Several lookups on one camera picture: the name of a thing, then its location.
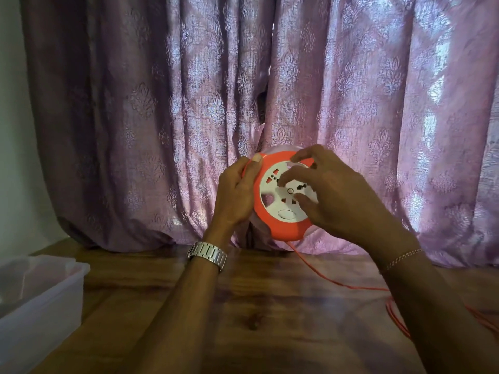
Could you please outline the translucent plastic storage bin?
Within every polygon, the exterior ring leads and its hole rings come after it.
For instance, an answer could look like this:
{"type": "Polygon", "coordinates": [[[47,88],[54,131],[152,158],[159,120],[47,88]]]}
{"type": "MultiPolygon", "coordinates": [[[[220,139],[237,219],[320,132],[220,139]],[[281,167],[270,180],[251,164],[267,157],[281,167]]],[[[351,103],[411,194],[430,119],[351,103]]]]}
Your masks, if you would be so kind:
{"type": "Polygon", "coordinates": [[[0,374],[28,374],[80,327],[89,272],[74,258],[0,259],[0,374]]]}

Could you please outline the person's left forearm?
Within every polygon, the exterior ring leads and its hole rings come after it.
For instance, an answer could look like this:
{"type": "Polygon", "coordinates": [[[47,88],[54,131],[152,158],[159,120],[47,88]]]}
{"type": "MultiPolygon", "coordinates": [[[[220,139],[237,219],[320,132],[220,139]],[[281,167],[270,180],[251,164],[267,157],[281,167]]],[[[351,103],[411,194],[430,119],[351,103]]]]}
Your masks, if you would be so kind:
{"type": "Polygon", "coordinates": [[[184,271],[116,374],[198,374],[220,272],[201,257],[184,271]]]}

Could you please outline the person's left hand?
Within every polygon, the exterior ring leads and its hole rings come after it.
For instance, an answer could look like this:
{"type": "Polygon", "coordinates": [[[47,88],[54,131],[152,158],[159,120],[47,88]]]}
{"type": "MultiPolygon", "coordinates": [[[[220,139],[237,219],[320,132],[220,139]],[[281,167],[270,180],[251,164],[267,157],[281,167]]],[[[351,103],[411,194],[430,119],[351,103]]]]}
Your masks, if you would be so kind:
{"type": "Polygon", "coordinates": [[[225,248],[236,228],[253,212],[253,189],[249,191],[241,186],[243,170],[251,159],[239,158],[220,175],[214,214],[203,235],[204,242],[225,248]]]}

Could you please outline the person's right forearm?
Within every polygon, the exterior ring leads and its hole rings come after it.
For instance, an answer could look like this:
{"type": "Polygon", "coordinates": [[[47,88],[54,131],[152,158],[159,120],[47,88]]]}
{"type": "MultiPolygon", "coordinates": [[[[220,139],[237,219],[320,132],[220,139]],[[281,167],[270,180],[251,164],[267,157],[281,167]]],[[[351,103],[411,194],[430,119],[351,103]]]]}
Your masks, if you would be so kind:
{"type": "Polygon", "coordinates": [[[427,374],[499,374],[499,343],[423,252],[375,263],[427,374]]]}

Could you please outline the silver metal wristwatch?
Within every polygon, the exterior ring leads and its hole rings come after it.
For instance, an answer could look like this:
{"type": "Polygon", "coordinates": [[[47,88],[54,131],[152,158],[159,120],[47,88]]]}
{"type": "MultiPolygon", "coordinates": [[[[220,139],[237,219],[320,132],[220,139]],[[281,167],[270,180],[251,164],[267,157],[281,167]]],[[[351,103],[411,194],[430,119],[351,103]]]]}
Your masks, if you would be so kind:
{"type": "Polygon", "coordinates": [[[199,241],[191,245],[187,252],[188,261],[195,257],[201,257],[216,265],[219,272],[224,269],[227,256],[227,253],[219,247],[204,241],[199,241]]]}

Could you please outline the orange round extension cord reel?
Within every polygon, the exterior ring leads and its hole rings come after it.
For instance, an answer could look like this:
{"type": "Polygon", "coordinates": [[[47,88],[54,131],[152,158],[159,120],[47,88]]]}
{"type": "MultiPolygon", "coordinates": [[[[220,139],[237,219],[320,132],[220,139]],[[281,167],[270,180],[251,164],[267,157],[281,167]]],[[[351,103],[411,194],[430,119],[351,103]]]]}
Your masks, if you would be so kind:
{"type": "Polygon", "coordinates": [[[296,145],[282,144],[264,149],[261,168],[253,185],[254,206],[251,223],[271,239],[282,242],[303,240],[318,228],[295,199],[303,194],[317,203],[316,193],[306,182],[290,181],[278,185],[281,175],[293,166],[310,168],[312,158],[293,163],[290,158],[301,149],[296,145]]]}

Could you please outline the person's right hand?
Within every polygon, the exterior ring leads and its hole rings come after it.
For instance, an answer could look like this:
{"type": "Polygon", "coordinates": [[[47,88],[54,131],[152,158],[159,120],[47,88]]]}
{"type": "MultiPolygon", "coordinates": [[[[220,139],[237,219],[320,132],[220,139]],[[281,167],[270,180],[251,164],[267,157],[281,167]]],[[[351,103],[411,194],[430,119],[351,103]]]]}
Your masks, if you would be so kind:
{"type": "Polygon", "coordinates": [[[385,207],[363,175],[332,150],[316,144],[297,151],[291,162],[312,158],[318,171],[313,191],[324,196],[324,222],[312,222],[333,237],[365,250],[378,264],[421,253],[415,236],[385,207]]]}

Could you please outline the pink patterned curtain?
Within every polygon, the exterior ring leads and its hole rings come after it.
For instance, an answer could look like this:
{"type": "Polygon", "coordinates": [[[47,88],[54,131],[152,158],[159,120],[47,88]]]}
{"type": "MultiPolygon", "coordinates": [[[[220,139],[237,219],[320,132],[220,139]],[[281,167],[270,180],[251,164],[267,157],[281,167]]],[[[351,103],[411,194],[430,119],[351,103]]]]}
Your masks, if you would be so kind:
{"type": "Polygon", "coordinates": [[[192,244],[251,157],[276,0],[20,0],[38,153],[86,247],[192,244]]]}
{"type": "Polygon", "coordinates": [[[235,0],[242,155],[321,144],[445,267],[499,266],[499,0],[235,0]]]}

